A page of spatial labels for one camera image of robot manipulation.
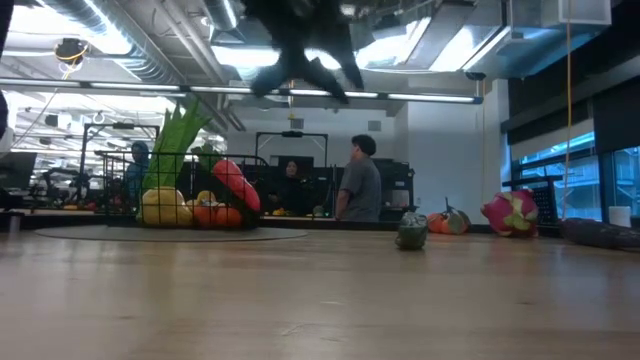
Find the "man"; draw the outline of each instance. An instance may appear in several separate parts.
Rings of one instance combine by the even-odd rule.
[[[137,204],[142,191],[142,180],[149,168],[149,147],[143,141],[136,141],[131,145],[133,164],[127,167],[125,181],[129,189],[129,198],[133,204]]]
[[[351,139],[351,161],[344,168],[336,203],[336,219],[377,222],[382,203],[380,173],[371,160],[376,142],[369,135]]]

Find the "wooden table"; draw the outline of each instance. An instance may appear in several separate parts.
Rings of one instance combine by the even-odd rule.
[[[0,241],[0,354],[33,359],[635,359],[640,255],[393,233]]]

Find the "computer monitor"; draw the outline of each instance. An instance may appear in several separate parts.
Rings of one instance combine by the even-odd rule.
[[[0,187],[29,188],[37,156],[37,153],[0,153]]]

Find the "fluorescent light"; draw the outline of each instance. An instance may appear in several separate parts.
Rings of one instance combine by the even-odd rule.
[[[159,93],[154,91],[141,91],[140,95],[141,96],[179,97],[179,98],[187,97],[187,94],[185,93]]]
[[[273,95],[278,95],[278,90],[274,90],[271,93]],[[331,95],[331,94],[329,94],[328,92],[326,92],[324,90],[311,90],[311,89],[291,89],[291,90],[289,90],[289,93],[291,95],[318,96],[318,97],[324,97],[324,96],[330,96]]]
[[[80,150],[51,150],[51,149],[11,149],[11,152],[35,152],[38,154],[58,154],[58,155],[82,155]]]
[[[375,99],[378,97],[377,93],[367,93],[367,92],[356,92],[356,91],[345,91],[348,97],[353,99]]]
[[[223,94],[251,94],[251,89],[240,87],[192,86],[193,92],[212,92]]]
[[[485,45],[478,53],[476,53],[471,59],[469,59],[466,64],[462,66],[462,70],[467,71],[471,69],[475,64],[478,63],[478,61],[480,61],[480,59],[485,57],[489,53],[489,51],[496,47],[496,45],[498,45],[498,43],[500,43],[500,41],[502,41],[502,39],[504,39],[505,36],[507,36],[510,32],[511,26],[506,26],[504,29],[502,29],[502,31],[500,31],[500,33],[498,33],[496,37],[494,37],[487,45]]]
[[[125,84],[125,83],[91,83],[91,87],[95,89],[121,89],[121,90],[140,90],[140,91],[179,91],[177,85],[156,85],[156,84]]]
[[[420,94],[389,94],[389,100],[425,101],[425,102],[450,102],[450,103],[474,103],[475,98],[470,96],[447,95],[420,95]]]
[[[65,80],[38,80],[38,79],[18,79],[18,78],[1,78],[0,85],[4,86],[45,86],[60,88],[79,88],[80,83],[77,81]]]

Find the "red pepper plush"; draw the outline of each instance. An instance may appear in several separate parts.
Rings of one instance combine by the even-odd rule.
[[[213,175],[231,189],[253,211],[260,211],[260,197],[256,189],[249,184],[242,171],[231,160],[220,160],[213,166]]]

